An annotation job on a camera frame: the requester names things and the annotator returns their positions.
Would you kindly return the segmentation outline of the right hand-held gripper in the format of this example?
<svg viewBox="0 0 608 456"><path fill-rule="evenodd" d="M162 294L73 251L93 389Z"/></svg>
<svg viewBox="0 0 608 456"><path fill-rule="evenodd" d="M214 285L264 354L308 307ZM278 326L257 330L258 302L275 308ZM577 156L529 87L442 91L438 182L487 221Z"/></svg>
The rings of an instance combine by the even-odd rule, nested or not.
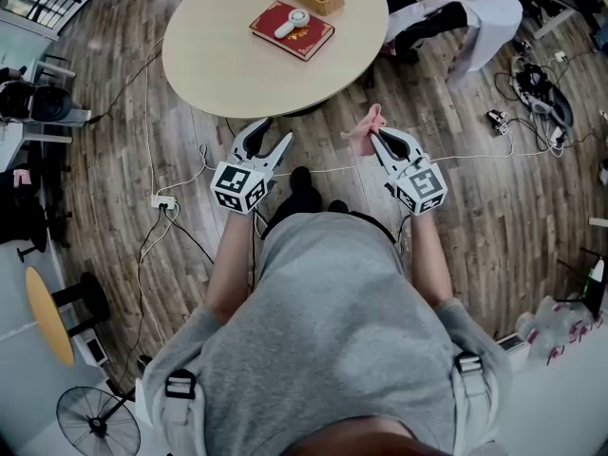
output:
<svg viewBox="0 0 608 456"><path fill-rule="evenodd" d="M441 206L447 197L447 184L439 166L422 156L421 145L408 132L380 128L372 132L371 143L387 172L390 194L414 216ZM405 161L413 161L405 167Z"/></svg>

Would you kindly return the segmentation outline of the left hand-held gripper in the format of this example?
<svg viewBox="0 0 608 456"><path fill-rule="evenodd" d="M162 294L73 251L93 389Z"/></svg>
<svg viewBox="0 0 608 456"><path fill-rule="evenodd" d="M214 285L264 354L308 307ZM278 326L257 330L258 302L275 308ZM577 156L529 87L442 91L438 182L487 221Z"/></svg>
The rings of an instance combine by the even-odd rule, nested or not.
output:
<svg viewBox="0 0 608 456"><path fill-rule="evenodd" d="M250 123L233 141L233 153L218 164L211 189L220 207L242 215L251 213L272 189L275 169L289 150L294 134L289 132L265 155L259 155L263 138L273 119Z"/></svg>

